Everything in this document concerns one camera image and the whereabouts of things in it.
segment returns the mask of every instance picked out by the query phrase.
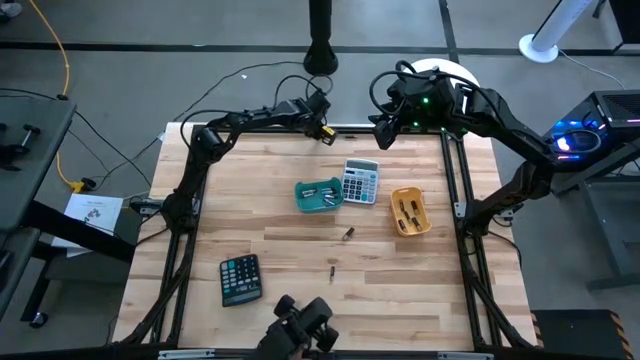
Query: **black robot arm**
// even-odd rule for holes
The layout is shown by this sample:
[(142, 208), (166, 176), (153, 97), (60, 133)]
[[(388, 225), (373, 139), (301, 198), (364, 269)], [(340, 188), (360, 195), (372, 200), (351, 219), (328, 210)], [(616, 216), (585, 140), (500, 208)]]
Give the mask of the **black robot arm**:
[[(209, 166), (220, 161), (233, 149), (243, 132), (282, 126), (292, 131), (302, 132), (327, 145), (333, 144), (336, 133), (323, 123), (323, 118), (330, 106), (325, 96), (316, 91), (307, 100), (300, 98), (286, 100), (273, 108), (263, 107), (258, 110), (229, 113), (222, 118), (211, 120), (198, 130), (192, 143), (188, 144), (189, 158), (182, 180), (173, 194), (162, 203), (160, 214), (167, 223), (167, 227), (178, 234), (194, 228), (193, 198), (196, 191), (204, 181)], [(228, 131), (226, 140), (220, 137), (219, 130)]]
[[(371, 83), (370, 95), (382, 115), (370, 116), (381, 149), (388, 149), (402, 132), (442, 130), (459, 140), (468, 132), (491, 137), (525, 158), (513, 179), (484, 200), (467, 204), (463, 229), (486, 235), (491, 218), (527, 199), (546, 196), (553, 174), (565, 171), (555, 142), (545, 140), (518, 121), (500, 94), (434, 68), (421, 73), (387, 71)], [(387, 89), (391, 101), (379, 105), (373, 96), (376, 82), (387, 75), (398, 79)], [(455, 87), (451, 79), (459, 80)], [(570, 137), (587, 136), (575, 132)]]

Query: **yellow tag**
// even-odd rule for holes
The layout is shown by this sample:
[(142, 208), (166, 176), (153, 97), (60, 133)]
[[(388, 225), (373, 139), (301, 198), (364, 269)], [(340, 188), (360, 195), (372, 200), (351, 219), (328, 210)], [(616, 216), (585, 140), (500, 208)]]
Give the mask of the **yellow tag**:
[(328, 127), (328, 126), (323, 126), (322, 130), (324, 130), (327, 134), (333, 136), (333, 134), (335, 134), (335, 130), (333, 130), (332, 128)]

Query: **gray floor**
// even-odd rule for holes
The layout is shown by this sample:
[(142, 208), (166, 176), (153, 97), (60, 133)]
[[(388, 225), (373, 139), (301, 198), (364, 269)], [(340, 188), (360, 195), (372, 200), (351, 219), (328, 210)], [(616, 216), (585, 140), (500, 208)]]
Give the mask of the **gray floor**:
[[(555, 0), (449, 0), (457, 45), (514, 49), (519, 37), (536, 30)], [(307, 45), (308, 15), (304, 1), (169, 0), (41, 1), (42, 10), (64, 41), (154, 44)], [(334, 1), (333, 43), (344, 46), (446, 45), (438, 0)], [(50, 41), (32, 9), (0, 27), (0, 40)], [(606, 48), (598, 21), (584, 14), (563, 39), (574, 49)], [(333, 105), (329, 122), (366, 123), (374, 114), (367, 89), (379, 72), (395, 61), (438, 54), (338, 54), (340, 68), (332, 76)], [(300, 61), (301, 53), (115, 53), (69, 52), (70, 97), (96, 128), (125, 154), (133, 155), (162, 131), (165, 124), (221, 76), (255, 63)], [(640, 58), (581, 57), (593, 67), (620, 78), (628, 88), (640, 88)], [(460, 62), (485, 87), (503, 94), (514, 114), (544, 132), (593, 90), (616, 89), (611, 80), (560, 59), (536, 65), (519, 56), (462, 56)], [(273, 101), (277, 82), (287, 74), (304, 74), (298, 65), (259, 68), (224, 82), (198, 108), (255, 108)], [(57, 94), (64, 68), (57, 51), (0, 50), (2, 87)], [(377, 89), (384, 93), (384, 82)], [(280, 97), (301, 96), (302, 83), (284, 86)], [(81, 122), (73, 131), (108, 167), (120, 163)], [(495, 144), (501, 179), (508, 180), (521, 159)], [(65, 174), (73, 179), (104, 171), (72, 137), (61, 148)], [(153, 175), (158, 145), (138, 161)], [(117, 172), (100, 194), (126, 196), (147, 189), (130, 168)], [(63, 209), (69, 192), (50, 171), (38, 198)], [(528, 202), (517, 213), (516, 242), (523, 252), (523, 274), (534, 309), (606, 308), (618, 312), (636, 351), (640, 349), (640, 288), (589, 293), (588, 280), (605, 276), (602, 247), (589, 224), (581, 224), (573, 199), (552, 196)], [(123, 285), (65, 282), (48, 293), (43, 309), (49, 323), (28, 328), (18, 317), (39, 271), (30, 264), (14, 301), (0, 323), (0, 352), (47, 350), (101, 345), (116, 314)]]

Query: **white paper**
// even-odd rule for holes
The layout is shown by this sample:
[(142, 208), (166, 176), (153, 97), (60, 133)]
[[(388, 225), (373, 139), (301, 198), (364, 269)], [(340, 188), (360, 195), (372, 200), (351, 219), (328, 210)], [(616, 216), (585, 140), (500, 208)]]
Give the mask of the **white paper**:
[[(121, 208), (122, 198), (72, 194), (64, 214), (112, 235)], [(51, 245), (66, 248), (68, 258), (90, 251), (58, 237), (53, 239)]]

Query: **wooden tabletop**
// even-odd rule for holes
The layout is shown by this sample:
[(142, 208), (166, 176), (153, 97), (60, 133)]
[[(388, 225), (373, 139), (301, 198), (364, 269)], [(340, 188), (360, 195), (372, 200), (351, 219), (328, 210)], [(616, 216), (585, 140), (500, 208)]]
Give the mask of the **wooden tabletop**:
[[(153, 198), (167, 196), (182, 176), (187, 148), (178, 131), (177, 124), (167, 127)], [(469, 135), (465, 145), (475, 195), (485, 197), (500, 187), (491, 142)], [(458, 174), (453, 146), (452, 153)], [(349, 157), (380, 163), (376, 204), (344, 203), (334, 212), (302, 214), (293, 199), (294, 185), (341, 177)], [(422, 189), (433, 224), (428, 233), (409, 238), (398, 235), (390, 211), (391, 192), (407, 186)], [(140, 236), (163, 227), (158, 216)], [(341, 241), (350, 227), (355, 228), (352, 240)], [(509, 229), (492, 230), (512, 236)], [(128, 335), (156, 300), (168, 241), (165, 233), (136, 250), (114, 340)], [(484, 245), (496, 302), (521, 335), (535, 343), (514, 249), (493, 236), (484, 237)], [(223, 308), (219, 263), (249, 253), (259, 257), (264, 296)], [(336, 271), (330, 283), (332, 265)], [(438, 136), (399, 136), (383, 151), (371, 135), (339, 137), (328, 147), (300, 134), (245, 134), (211, 166), (180, 346), (254, 348), (275, 320), (273, 308), (283, 294), (300, 306), (316, 296), (328, 302), (334, 313), (330, 324), (340, 332), (335, 349), (472, 349)], [(489, 341), (483, 306), (479, 313)]]

